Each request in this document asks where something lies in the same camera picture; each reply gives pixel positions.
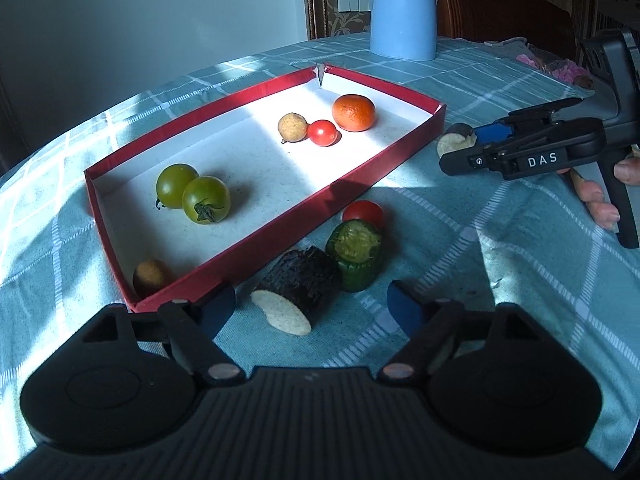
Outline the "person's right hand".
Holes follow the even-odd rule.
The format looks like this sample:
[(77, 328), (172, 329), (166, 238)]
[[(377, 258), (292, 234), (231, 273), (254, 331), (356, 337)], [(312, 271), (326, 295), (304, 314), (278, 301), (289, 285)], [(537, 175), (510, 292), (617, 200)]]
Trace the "person's right hand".
[[(632, 155), (615, 166), (614, 176), (624, 185), (638, 186), (640, 183), (639, 164), (639, 148), (634, 146)], [(616, 232), (620, 221), (620, 212), (604, 197), (603, 188), (597, 182), (585, 180), (574, 169), (562, 169), (559, 174), (570, 179), (578, 198), (587, 207), (593, 221), (602, 229)]]

